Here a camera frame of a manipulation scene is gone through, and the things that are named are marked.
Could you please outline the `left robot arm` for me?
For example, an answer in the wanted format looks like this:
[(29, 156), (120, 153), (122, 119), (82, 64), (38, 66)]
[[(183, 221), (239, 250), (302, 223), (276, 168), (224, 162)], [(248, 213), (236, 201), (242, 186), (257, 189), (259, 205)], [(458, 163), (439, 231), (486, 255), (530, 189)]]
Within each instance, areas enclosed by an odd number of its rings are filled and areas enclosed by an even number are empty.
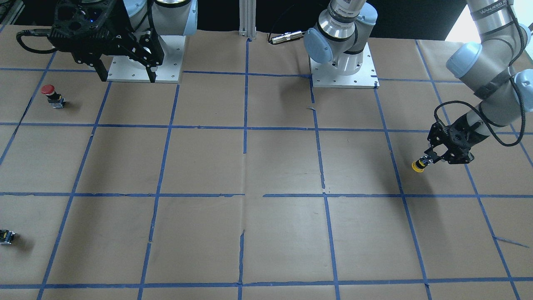
[[(445, 125), (434, 113), (430, 146), (412, 163), (415, 172), (442, 160), (451, 165), (470, 163), (474, 145), (495, 136), (495, 128), (507, 127), (518, 118), (519, 142), (526, 113), (532, 110), (532, 70), (515, 72), (513, 68), (531, 41), (531, 30), (518, 23), (512, 0), (469, 0), (467, 4), (481, 41), (462, 45), (446, 67), (480, 103), (451, 125)], [(357, 64), (362, 62), (377, 17), (377, 10), (365, 0), (331, 0), (316, 24), (304, 33), (310, 60), (333, 68), (338, 75), (358, 72)]]

